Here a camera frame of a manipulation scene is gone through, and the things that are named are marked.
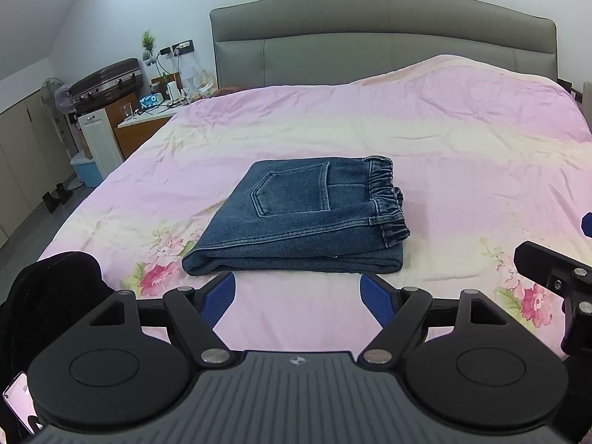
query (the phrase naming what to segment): suitcase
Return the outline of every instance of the suitcase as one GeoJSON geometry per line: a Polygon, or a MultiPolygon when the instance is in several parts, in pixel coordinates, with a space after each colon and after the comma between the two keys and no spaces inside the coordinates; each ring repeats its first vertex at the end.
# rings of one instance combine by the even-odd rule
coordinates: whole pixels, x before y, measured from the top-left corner
{"type": "Polygon", "coordinates": [[[70,95],[78,115],[116,102],[143,86],[140,62],[128,58],[102,68],[72,85],[70,95]]]}

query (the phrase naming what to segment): bed sheet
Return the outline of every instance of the bed sheet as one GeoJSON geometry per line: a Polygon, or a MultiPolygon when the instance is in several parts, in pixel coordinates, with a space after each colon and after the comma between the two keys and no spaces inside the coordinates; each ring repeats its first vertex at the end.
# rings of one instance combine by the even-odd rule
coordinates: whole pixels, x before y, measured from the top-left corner
{"type": "MultiPolygon", "coordinates": [[[[200,287],[211,277],[185,275],[182,256],[253,162],[372,154],[393,160],[411,230],[403,269],[384,278],[442,298],[480,289],[561,354],[561,300],[519,276],[512,257],[532,240],[592,264],[579,226],[592,211],[592,136],[554,82],[461,57],[196,102],[109,175],[42,258],[90,253],[109,286],[141,298],[200,287]]],[[[380,330],[359,275],[236,272],[236,281],[216,327],[232,349],[357,355],[380,330]]]]}

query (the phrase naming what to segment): logo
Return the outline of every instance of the logo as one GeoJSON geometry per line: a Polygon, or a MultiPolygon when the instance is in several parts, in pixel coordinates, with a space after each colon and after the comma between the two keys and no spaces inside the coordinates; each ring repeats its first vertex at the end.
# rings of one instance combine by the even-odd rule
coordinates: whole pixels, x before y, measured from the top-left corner
{"type": "Polygon", "coordinates": [[[296,356],[290,359],[290,362],[294,364],[296,367],[301,366],[302,364],[306,364],[306,359],[304,357],[296,356]]]}

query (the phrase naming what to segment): ceiling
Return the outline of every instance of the ceiling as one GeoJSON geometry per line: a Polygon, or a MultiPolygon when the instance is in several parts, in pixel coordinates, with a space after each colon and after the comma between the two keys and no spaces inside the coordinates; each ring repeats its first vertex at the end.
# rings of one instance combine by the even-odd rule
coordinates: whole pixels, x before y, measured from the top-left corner
{"type": "Polygon", "coordinates": [[[47,58],[75,0],[0,0],[0,80],[47,58]]]}

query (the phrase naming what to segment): smartphone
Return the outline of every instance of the smartphone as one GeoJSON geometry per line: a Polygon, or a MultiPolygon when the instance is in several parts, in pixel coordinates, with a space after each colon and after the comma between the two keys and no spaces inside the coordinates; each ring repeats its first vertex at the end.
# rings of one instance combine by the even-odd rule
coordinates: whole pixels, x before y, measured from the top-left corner
{"type": "Polygon", "coordinates": [[[27,385],[27,375],[21,372],[4,391],[4,402],[31,434],[39,432],[42,425],[37,418],[33,399],[27,385]]]}

